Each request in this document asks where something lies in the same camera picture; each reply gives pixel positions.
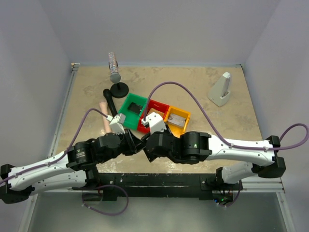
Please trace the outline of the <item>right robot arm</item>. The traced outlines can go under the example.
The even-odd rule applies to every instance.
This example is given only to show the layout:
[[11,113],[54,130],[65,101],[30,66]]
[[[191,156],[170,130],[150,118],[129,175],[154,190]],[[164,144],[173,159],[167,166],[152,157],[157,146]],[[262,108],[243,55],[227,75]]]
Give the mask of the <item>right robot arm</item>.
[[261,178],[279,178],[286,171],[284,158],[277,155],[280,147],[276,136],[259,141],[258,149],[240,149],[224,144],[217,136],[191,131],[175,137],[171,132],[149,133],[142,138],[144,153],[149,161],[167,157],[174,163],[198,164],[209,160],[233,160],[237,164],[220,167],[210,184],[219,188],[235,185],[244,178],[257,175]]

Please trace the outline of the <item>black leather card holder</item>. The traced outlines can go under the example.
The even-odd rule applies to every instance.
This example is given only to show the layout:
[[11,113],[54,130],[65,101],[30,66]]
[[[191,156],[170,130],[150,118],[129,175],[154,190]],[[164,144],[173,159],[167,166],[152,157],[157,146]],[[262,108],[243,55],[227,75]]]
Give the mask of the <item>black leather card holder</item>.
[[149,162],[153,162],[160,157],[159,150],[157,148],[144,148],[143,149]]

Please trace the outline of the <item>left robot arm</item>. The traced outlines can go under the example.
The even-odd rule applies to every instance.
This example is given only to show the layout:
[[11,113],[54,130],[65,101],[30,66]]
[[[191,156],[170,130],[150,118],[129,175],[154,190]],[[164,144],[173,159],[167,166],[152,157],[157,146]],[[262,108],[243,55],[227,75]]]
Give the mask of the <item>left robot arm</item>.
[[131,156],[145,147],[129,129],[123,134],[107,133],[78,142],[48,159],[23,167],[10,164],[0,168],[0,199],[6,204],[25,201],[30,195],[60,188],[96,187],[100,180],[97,164],[119,155]]

